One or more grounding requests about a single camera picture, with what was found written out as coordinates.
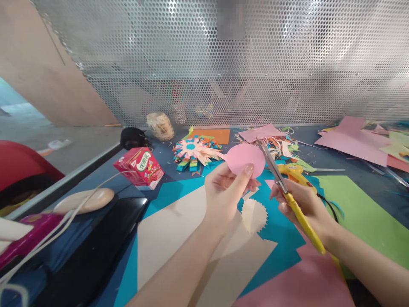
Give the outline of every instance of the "paper flower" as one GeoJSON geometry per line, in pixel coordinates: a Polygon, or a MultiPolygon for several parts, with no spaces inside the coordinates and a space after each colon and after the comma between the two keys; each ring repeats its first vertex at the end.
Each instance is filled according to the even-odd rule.
{"type": "Polygon", "coordinates": [[[219,161],[218,156],[221,146],[215,141],[206,137],[195,136],[186,140],[179,141],[173,148],[175,151],[175,162],[179,163],[177,170],[184,171],[189,165],[189,171],[200,170],[200,164],[207,166],[212,162],[211,159],[219,161]]]}

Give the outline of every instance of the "desk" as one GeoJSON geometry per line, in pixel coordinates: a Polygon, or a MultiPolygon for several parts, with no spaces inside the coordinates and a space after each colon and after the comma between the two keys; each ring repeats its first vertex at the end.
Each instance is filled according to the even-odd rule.
{"type": "MultiPolygon", "coordinates": [[[[293,138],[308,143],[313,144],[319,138],[317,135],[317,131],[320,130],[321,126],[306,126],[306,127],[293,127],[294,134],[292,135],[293,138]]],[[[237,133],[234,129],[230,132],[230,144],[223,145],[222,149],[225,153],[227,149],[231,146],[236,145],[234,134],[237,133]]],[[[175,137],[170,142],[159,142],[150,138],[152,140],[154,146],[154,156],[163,168],[165,175],[162,179],[162,183],[164,182],[171,182],[176,180],[184,180],[195,178],[198,175],[194,175],[192,177],[191,173],[188,171],[185,172],[178,172],[176,171],[176,166],[173,163],[173,152],[172,147],[178,142],[182,137],[187,134],[187,131],[176,131],[175,137]]],[[[300,152],[297,153],[301,159],[305,160],[307,163],[311,164],[314,167],[318,168],[344,168],[346,171],[344,173],[330,173],[331,175],[339,174],[339,175],[347,175],[350,179],[352,179],[361,189],[363,189],[375,202],[377,202],[380,206],[382,206],[387,212],[389,212],[394,218],[396,218],[400,223],[402,223],[406,228],[409,228],[409,203],[407,198],[402,197],[400,195],[392,194],[386,192],[385,190],[394,191],[397,193],[401,193],[403,191],[402,186],[394,179],[383,177],[377,174],[372,173],[372,170],[362,163],[359,160],[352,160],[346,159],[341,153],[332,150],[332,149],[318,149],[306,145],[300,144],[300,152]]],[[[98,184],[106,180],[107,178],[111,177],[112,175],[116,174],[118,171],[112,166],[112,164],[118,160],[125,150],[121,150],[108,161],[106,161],[103,165],[98,167],[95,171],[93,171],[90,175],[86,178],[81,180],[75,187],[73,187],[68,193],[66,193],[63,197],[66,197],[70,194],[89,190],[96,187],[98,184]]],[[[328,173],[324,172],[315,172],[314,175],[326,175],[328,173]]],[[[118,176],[108,182],[105,185],[106,188],[111,188],[118,197],[140,197],[146,196],[150,199],[153,199],[157,196],[158,189],[154,191],[138,191],[133,185],[131,185],[127,179],[123,176],[118,176]]],[[[57,202],[54,202],[49,207],[55,206],[57,202]]],[[[77,218],[77,222],[74,223],[70,228],[72,231],[69,231],[65,236],[61,236],[55,243],[56,245],[63,246],[64,240],[68,240],[69,235],[76,235],[77,240],[75,244],[70,246],[70,249],[67,248],[63,249],[66,251],[64,256],[55,263],[55,267],[59,267],[62,265],[63,260],[67,259],[73,252],[76,246],[78,246],[82,240],[89,234],[92,229],[92,225],[102,218],[102,216],[107,212],[109,208],[105,210],[102,209],[93,214],[87,216],[79,216],[77,218]]],[[[128,246],[124,256],[120,260],[118,267],[113,274],[111,280],[109,281],[106,289],[101,294],[101,296],[92,304],[94,307],[99,306],[112,306],[114,304],[116,294],[121,282],[121,278],[123,272],[125,270],[125,266],[128,262],[128,258],[130,255],[130,251],[133,245],[134,238],[130,245],[128,246]]]]}

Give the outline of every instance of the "green paper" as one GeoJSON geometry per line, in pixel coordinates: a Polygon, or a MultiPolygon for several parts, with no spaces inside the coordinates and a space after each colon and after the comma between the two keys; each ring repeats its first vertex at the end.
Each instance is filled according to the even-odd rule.
{"type": "MultiPolygon", "coordinates": [[[[372,200],[347,176],[315,176],[327,200],[345,212],[340,224],[377,251],[409,269],[409,230],[372,200]]],[[[343,266],[345,278],[353,274],[343,266]]]]}
{"type": "Polygon", "coordinates": [[[291,150],[291,151],[297,151],[298,147],[299,146],[297,144],[293,144],[293,145],[289,146],[288,149],[291,150]]]}
{"type": "Polygon", "coordinates": [[[184,138],[182,138],[182,140],[187,140],[189,138],[189,135],[192,134],[192,132],[193,132],[193,126],[190,126],[189,133],[184,138]]]}
{"type": "Polygon", "coordinates": [[[399,153],[408,151],[408,149],[403,146],[402,144],[398,142],[394,142],[392,145],[388,145],[386,147],[380,148],[383,152],[386,152],[387,154],[390,154],[391,156],[394,156],[395,158],[402,160],[404,162],[408,162],[405,158],[402,158],[399,153]]]}
{"type": "Polygon", "coordinates": [[[294,159],[297,159],[298,161],[295,163],[288,163],[288,166],[294,166],[294,165],[300,165],[303,168],[309,168],[311,170],[308,170],[309,173],[313,173],[315,172],[315,168],[313,168],[311,165],[309,165],[307,162],[305,162],[304,160],[301,160],[298,156],[294,156],[294,159]]]}
{"type": "Polygon", "coordinates": [[[400,132],[390,131],[389,138],[393,141],[394,144],[400,143],[403,146],[409,148],[409,136],[406,136],[400,132]]]}

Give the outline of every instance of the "floor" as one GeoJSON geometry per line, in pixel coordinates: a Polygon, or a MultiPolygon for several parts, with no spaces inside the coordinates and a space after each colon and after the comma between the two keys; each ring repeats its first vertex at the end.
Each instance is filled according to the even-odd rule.
{"type": "Polygon", "coordinates": [[[36,151],[54,140],[71,141],[44,158],[64,174],[119,142],[121,127],[54,127],[36,108],[0,78],[0,139],[36,151]]]}

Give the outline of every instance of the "scissors handle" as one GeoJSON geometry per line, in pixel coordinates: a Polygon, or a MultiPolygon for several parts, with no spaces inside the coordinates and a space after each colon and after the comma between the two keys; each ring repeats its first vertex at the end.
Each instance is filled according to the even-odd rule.
{"type": "Polygon", "coordinates": [[[295,216],[297,220],[300,222],[301,227],[303,228],[305,234],[311,240],[312,245],[314,245],[314,247],[317,249],[317,251],[320,254],[325,255],[325,248],[320,238],[318,238],[317,234],[312,229],[310,223],[307,221],[305,215],[301,211],[301,208],[298,206],[293,195],[291,193],[287,193],[287,194],[284,194],[284,197],[287,200],[288,205],[291,207],[291,209],[295,213],[295,216]]]}

